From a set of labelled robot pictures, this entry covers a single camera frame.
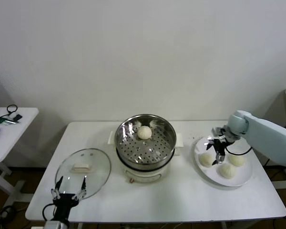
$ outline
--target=white robotic arm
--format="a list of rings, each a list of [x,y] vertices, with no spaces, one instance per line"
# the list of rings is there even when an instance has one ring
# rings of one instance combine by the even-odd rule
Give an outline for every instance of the white robotic arm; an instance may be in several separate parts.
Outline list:
[[[236,111],[220,130],[228,143],[243,137],[254,149],[279,165],[286,166],[285,128],[254,117],[249,112]]]

